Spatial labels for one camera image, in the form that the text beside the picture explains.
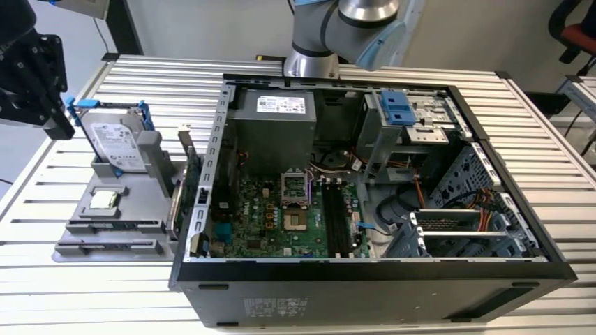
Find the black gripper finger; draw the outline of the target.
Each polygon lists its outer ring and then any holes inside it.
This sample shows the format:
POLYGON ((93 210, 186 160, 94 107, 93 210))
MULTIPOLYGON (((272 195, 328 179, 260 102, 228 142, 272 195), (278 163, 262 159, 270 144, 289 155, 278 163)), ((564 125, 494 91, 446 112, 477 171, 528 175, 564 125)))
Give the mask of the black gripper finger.
POLYGON ((1 119, 9 124, 42 127, 45 95, 16 42, 1 45, 1 119))
POLYGON ((45 133, 52 140, 69 140, 74 134, 64 114, 60 94, 68 90, 62 43, 57 35, 32 34, 32 71, 38 81, 36 95, 46 119, 45 133))

